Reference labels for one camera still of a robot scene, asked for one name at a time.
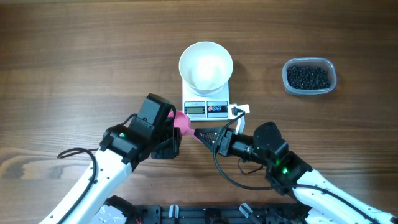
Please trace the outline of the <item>pink measuring scoop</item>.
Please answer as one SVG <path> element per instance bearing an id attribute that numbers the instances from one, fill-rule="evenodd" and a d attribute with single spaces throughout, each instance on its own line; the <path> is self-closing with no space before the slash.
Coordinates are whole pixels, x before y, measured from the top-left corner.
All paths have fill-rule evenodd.
<path id="1" fill-rule="evenodd" d="M 192 128 L 190 118 L 183 111 L 176 111 L 176 114 L 171 111 L 168 114 L 168 117 L 174 117 L 174 127 L 180 130 L 182 137 L 190 136 L 199 141 L 199 139 L 194 135 L 195 130 Z"/>

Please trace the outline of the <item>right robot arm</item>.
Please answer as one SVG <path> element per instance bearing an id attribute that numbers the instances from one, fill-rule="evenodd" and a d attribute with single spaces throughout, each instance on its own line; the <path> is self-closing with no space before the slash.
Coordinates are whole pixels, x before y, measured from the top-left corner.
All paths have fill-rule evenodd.
<path id="1" fill-rule="evenodd" d="M 194 135 L 215 156 L 236 156 L 264 166 L 269 190 L 310 208 L 307 223 L 397 223 L 396 216 L 342 191 L 289 150 L 273 122 L 260 125 L 251 136 L 231 128 L 196 129 Z"/>

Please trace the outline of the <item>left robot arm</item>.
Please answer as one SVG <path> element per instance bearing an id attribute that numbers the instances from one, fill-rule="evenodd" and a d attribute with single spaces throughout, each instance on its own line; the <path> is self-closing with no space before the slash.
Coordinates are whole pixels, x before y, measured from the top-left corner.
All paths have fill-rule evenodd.
<path id="1" fill-rule="evenodd" d="M 135 223 L 138 216 L 128 202 L 113 195 L 140 162 L 172 138 L 176 108 L 168 100 L 148 94 L 139 112 L 108 128 L 97 149 L 72 148 L 57 157 L 85 153 L 91 163 L 43 223 Z"/>

